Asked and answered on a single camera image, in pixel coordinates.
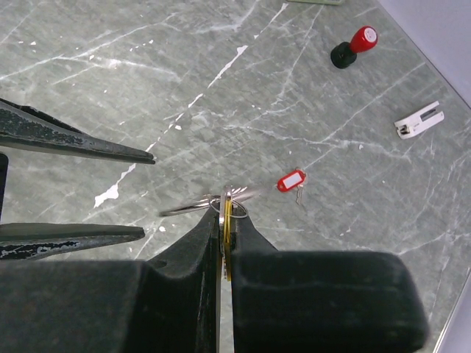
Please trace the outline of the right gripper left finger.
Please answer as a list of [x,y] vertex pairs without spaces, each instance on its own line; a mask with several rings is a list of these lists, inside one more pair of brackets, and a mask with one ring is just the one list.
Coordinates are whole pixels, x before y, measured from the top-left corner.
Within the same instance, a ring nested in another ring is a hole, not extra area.
[[217,352],[213,211],[151,260],[1,265],[3,352]]

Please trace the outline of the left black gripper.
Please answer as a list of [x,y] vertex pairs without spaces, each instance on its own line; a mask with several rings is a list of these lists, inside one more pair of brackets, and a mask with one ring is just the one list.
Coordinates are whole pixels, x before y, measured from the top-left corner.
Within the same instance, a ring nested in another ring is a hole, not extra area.
[[[95,138],[34,107],[1,100],[1,145],[14,149],[154,165],[147,151]],[[8,157],[0,154],[0,215]],[[1,225],[2,260],[38,260],[56,254],[140,240],[141,227],[103,224]]]

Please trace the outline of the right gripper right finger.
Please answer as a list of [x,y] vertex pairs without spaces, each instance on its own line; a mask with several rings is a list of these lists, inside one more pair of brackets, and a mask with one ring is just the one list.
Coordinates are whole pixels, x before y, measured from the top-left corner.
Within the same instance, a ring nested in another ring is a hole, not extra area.
[[249,218],[231,250],[236,352],[416,352],[429,325],[396,255],[276,249]]

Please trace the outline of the yellow key tag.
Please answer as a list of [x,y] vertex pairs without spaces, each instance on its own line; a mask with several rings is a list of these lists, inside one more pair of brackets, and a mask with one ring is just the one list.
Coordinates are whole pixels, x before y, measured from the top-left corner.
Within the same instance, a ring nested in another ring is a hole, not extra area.
[[231,215],[233,210],[232,198],[229,194],[224,196],[223,206],[223,222],[222,222],[222,245],[223,245],[223,258],[224,258],[224,273],[225,278],[231,281],[231,264],[230,264],[230,253],[231,253]]

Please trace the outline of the large metal keyring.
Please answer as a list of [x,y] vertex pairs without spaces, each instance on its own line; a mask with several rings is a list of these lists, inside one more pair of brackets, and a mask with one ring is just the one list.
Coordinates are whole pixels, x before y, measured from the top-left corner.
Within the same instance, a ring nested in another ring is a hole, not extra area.
[[[228,191],[233,200],[233,205],[238,209],[242,210],[242,215],[232,215],[232,218],[246,218],[249,215],[249,211],[243,205],[243,202],[256,198],[262,195],[266,195],[272,190],[272,186],[244,186],[244,187],[229,187]],[[219,209],[216,208],[216,203],[220,202],[220,195],[208,194],[203,196],[200,200],[192,202],[190,204],[184,204],[179,207],[174,207],[169,210],[161,210],[158,213],[159,217],[171,217],[175,215],[181,215],[184,213],[196,212],[198,210],[204,210],[212,208],[217,213]]]

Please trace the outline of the red key tag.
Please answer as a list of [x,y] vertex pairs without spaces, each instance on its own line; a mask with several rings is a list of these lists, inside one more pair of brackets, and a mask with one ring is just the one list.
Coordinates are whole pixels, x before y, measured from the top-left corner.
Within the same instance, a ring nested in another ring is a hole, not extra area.
[[290,173],[281,177],[277,181],[277,189],[281,193],[289,192],[290,190],[297,188],[301,185],[306,179],[306,174],[300,169],[294,169]]

